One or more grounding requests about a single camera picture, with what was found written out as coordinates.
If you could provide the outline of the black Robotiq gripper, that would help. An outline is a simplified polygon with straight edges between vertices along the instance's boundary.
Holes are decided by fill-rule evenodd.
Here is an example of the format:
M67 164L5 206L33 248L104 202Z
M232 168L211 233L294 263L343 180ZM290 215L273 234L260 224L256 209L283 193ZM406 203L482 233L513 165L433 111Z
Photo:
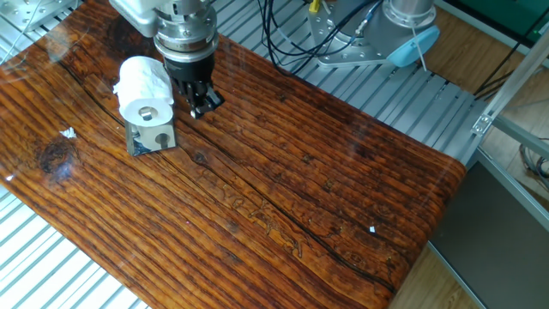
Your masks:
M179 93L185 97L194 119L214 111L225 102L223 96L214 90L214 64L213 54L191 63L164 58L167 73L176 82Z

